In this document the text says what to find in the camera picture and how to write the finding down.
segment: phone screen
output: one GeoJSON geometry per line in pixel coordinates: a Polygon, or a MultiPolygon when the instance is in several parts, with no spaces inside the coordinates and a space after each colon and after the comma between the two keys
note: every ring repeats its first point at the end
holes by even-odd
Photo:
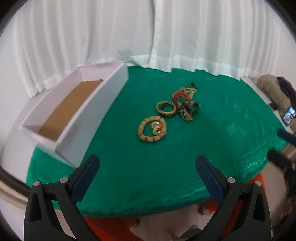
{"type": "Polygon", "coordinates": [[[283,122],[286,126],[288,126],[291,121],[293,120],[293,118],[296,116],[296,112],[293,109],[293,107],[290,107],[288,109],[288,111],[286,112],[286,114],[283,116],[283,122]]]}

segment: open box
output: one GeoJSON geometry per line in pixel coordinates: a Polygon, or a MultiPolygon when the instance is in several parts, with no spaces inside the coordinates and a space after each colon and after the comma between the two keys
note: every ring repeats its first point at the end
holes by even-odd
{"type": "Polygon", "coordinates": [[[78,67],[37,103],[19,129],[44,152],[78,167],[127,79],[124,62],[78,67]]]}

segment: chair leg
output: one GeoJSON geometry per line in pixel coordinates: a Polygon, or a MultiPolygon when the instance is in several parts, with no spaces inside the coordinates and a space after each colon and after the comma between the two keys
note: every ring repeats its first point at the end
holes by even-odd
{"type": "Polygon", "coordinates": [[[171,229],[167,230],[167,234],[173,241],[178,239],[178,236],[171,229]]]}

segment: white curtain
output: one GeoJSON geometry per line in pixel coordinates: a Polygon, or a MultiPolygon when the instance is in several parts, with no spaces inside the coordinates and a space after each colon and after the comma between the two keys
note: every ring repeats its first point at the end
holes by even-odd
{"type": "Polygon", "coordinates": [[[30,96],[117,59],[258,78],[273,69],[279,21],[264,0],[29,0],[14,17],[15,57],[30,96]]]}

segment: shiny green fabric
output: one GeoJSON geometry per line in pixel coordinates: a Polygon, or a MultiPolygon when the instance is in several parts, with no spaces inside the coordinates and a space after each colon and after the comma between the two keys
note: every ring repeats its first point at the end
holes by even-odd
{"type": "MultiPolygon", "coordinates": [[[[182,208],[209,197],[195,170],[195,158],[204,154],[225,176],[247,182],[267,164],[270,148],[284,141],[276,131],[282,125],[270,107],[243,81],[173,69],[165,73],[138,66],[129,68],[129,81],[96,132],[84,160],[100,157],[100,169],[79,210],[89,216],[125,217],[182,208]],[[171,101],[178,88],[194,82],[193,100],[201,104],[193,120],[178,115],[167,119],[168,134],[158,142],[140,141],[137,128],[157,115],[158,101],[171,101]]],[[[149,127],[147,135],[152,135],[149,127]]],[[[73,169],[35,149],[27,184],[69,176],[73,169]]]]}

